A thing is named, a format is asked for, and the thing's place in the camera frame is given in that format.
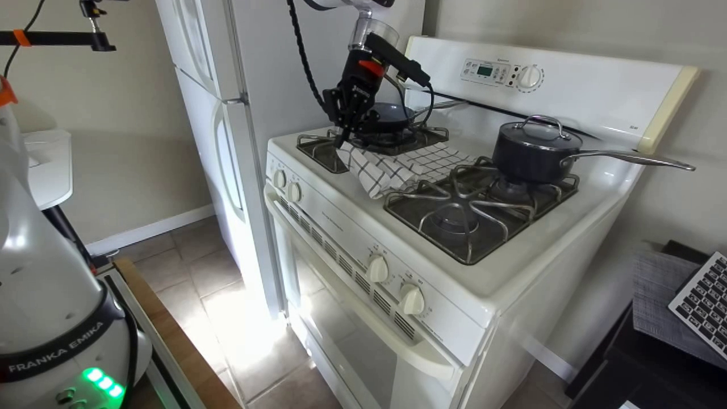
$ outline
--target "floor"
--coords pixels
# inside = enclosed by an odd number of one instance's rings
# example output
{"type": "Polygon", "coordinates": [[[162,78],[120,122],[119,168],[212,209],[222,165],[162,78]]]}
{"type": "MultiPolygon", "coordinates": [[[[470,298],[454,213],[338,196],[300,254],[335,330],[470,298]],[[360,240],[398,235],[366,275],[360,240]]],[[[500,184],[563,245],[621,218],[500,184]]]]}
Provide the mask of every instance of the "floor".
{"type": "MultiPolygon", "coordinates": [[[[224,387],[249,409],[338,407],[288,326],[263,323],[213,218],[120,249],[224,387]]],[[[566,409],[563,383],[534,365],[505,409],[566,409]]]]}

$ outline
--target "pan handle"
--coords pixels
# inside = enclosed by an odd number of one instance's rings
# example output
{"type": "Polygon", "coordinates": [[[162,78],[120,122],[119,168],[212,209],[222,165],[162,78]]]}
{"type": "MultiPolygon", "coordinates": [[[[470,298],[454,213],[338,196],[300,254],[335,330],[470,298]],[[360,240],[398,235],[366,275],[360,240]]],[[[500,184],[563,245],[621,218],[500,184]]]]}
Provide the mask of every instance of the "pan handle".
{"type": "Polygon", "coordinates": [[[648,156],[648,154],[638,154],[638,152],[629,152],[629,149],[579,149],[579,152],[569,154],[563,162],[574,162],[577,156],[614,156],[614,159],[644,164],[644,165],[667,165],[667,168],[679,168],[687,172],[697,170],[696,165],[683,164],[683,162],[672,162],[672,159],[664,159],[664,156],[648,156]]]}

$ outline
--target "cooking pot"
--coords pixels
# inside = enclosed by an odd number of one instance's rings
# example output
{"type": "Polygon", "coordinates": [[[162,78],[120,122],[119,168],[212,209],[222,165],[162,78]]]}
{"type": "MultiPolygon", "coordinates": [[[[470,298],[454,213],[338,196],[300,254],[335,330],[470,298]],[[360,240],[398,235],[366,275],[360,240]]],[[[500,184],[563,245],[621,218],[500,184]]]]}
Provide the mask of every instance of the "cooking pot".
{"type": "Polygon", "coordinates": [[[683,162],[636,154],[629,149],[582,149],[582,142],[579,134],[566,131],[554,118],[505,122],[500,127],[492,162],[506,176],[529,184],[554,184],[563,179],[579,156],[614,156],[644,165],[696,170],[696,165],[683,162]]]}

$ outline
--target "refrigerator door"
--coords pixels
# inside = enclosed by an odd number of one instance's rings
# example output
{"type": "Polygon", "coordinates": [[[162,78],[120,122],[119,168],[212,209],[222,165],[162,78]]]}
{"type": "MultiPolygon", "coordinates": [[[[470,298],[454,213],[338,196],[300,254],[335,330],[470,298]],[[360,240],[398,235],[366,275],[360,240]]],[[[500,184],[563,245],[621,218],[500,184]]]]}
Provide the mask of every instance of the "refrigerator door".
{"type": "Polygon", "coordinates": [[[219,99],[246,93],[230,1],[156,0],[173,63],[219,99]]]}
{"type": "Polygon", "coordinates": [[[178,80],[227,249],[260,307],[278,314],[281,298],[271,229],[262,209],[262,172],[249,134],[249,108],[243,101],[219,99],[181,71],[178,80]]]}

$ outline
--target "stove knob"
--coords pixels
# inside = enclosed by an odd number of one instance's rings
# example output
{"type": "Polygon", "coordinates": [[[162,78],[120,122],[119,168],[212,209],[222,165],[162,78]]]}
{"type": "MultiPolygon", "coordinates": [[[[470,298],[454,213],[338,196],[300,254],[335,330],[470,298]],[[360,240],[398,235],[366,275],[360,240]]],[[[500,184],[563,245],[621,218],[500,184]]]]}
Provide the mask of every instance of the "stove knob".
{"type": "Polygon", "coordinates": [[[399,309],[406,315],[422,314],[427,309],[422,288],[419,288],[414,281],[405,281],[399,288],[399,309]]]}
{"type": "Polygon", "coordinates": [[[303,200],[303,188],[297,181],[288,184],[288,200],[300,201],[303,200]]]}
{"type": "Polygon", "coordinates": [[[273,184],[274,184],[278,188],[283,188],[283,187],[288,184],[287,170],[274,170],[273,184]]]}
{"type": "Polygon", "coordinates": [[[524,68],[520,71],[520,78],[519,78],[519,87],[520,87],[520,88],[531,91],[531,88],[538,88],[541,81],[542,81],[542,68],[538,68],[538,65],[524,65],[524,68]]]}
{"type": "Polygon", "coordinates": [[[378,254],[370,258],[366,268],[367,281],[387,281],[389,279],[389,264],[387,256],[378,254]]]}

